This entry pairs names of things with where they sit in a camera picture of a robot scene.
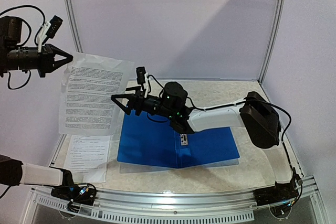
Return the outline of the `blue file folder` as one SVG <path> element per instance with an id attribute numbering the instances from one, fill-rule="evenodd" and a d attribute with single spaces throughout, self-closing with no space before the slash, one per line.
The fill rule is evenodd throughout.
<path id="1" fill-rule="evenodd" d="M 181 146 L 180 134 L 161 116 L 151 121 L 146 114 L 123 118 L 117 161 L 165 168 L 187 168 L 240 158 L 230 128 L 188 134 L 188 146 Z"/>

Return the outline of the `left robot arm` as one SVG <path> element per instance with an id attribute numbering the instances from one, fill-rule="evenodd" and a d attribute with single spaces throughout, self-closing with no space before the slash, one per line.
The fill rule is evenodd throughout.
<path id="1" fill-rule="evenodd" d="M 52 44 L 39 42 L 37 47 L 23 47 L 21 41 L 23 19 L 14 16 L 1 18 L 1 77 L 5 73 L 21 70 L 30 74 L 37 70 L 41 78 L 73 61 L 73 56 Z M 1 184 L 42 185 L 57 187 L 67 200 L 78 195 L 72 173 L 62 168 L 52 168 L 24 163 L 1 155 Z"/>

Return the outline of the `printed paper sheet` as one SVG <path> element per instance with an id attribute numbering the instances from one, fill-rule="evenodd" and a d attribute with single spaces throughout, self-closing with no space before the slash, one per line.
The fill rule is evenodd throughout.
<path id="1" fill-rule="evenodd" d="M 106 181 L 110 136 L 73 135 L 64 162 L 76 183 Z"/>
<path id="2" fill-rule="evenodd" d="M 120 108 L 111 96 L 125 93 L 133 70 L 131 61 L 73 53 L 61 83 L 59 133 L 112 135 Z"/>

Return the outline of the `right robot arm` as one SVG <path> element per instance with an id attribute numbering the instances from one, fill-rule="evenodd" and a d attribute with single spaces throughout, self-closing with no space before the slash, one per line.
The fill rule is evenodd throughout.
<path id="1" fill-rule="evenodd" d="M 259 93 L 213 107 L 188 107 L 188 93 L 177 82 L 168 82 L 159 96 L 150 95 L 141 84 L 127 89 L 127 94 L 114 94 L 111 100 L 127 115 L 147 112 L 168 119 L 178 133 L 192 134 L 223 127 L 244 127 L 251 142 L 262 149 L 275 175 L 274 185 L 254 191 L 257 200 L 298 200 L 302 180 L 293 167 L 283 142 L 286 130 L 281 127 L 278 111 L 284 109 L 267 102 Z"/>

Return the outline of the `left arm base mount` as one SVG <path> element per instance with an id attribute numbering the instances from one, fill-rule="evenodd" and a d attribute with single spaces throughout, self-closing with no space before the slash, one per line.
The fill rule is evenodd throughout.
<path id="1" fill-rule="evenodd" d="M 72 173 L 63 168 L 57 168 L 62 172 L 62 182 L 60 186 L 54 186 L 51 196 L 69 202 L 93 206 L 97 195 L 96 187 L 91 183 L 76 184 L 73 181 Z"/>

